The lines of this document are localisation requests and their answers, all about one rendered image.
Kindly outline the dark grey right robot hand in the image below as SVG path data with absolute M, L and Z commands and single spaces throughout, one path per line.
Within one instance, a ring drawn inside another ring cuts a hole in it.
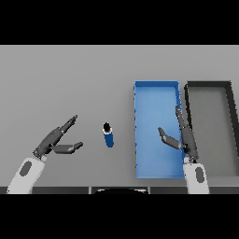
M 166 134 L 161 127 L 159 127 L 158 131 L 162 142 L 172 148 L 183 149 L 184 153 L 189 156 L 190 161 L 196 163 L 199 160 L 196 140 L 192 129 L 185 123 L 178 105 L 176 106 L 176 117 L 179 124 L 179 130 L 181 132 L 181 140 L 178 141 L 174 139 L 172 136 Z

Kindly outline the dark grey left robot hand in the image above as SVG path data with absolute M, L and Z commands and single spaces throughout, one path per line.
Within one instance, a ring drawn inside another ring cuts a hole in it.
M 61 138 L 75 124 L 77 116 L 71 118 L 66 124 L 52 130 L 36 147 L 33 154 L 40 159 L 43 155 L 48 155 L 51 151 L 56 154 L 72 154 L 83 146 L 82 142 L 73 145 L 59 145 Z

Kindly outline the dark grey bin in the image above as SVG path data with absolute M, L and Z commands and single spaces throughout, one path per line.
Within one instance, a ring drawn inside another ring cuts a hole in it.
M 188 81 L 188 123 L 208 176 L 239 176 L 239 121 L 230 81 Z

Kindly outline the blue bin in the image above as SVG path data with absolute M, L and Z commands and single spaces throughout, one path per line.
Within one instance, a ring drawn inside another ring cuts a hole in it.
M 134 82 L 134 143 L 137 179 L 184 177 L 184 151 L 162 142 L 159 127 L 181 140 L 176 106 L 181 106 L 177 80 Z

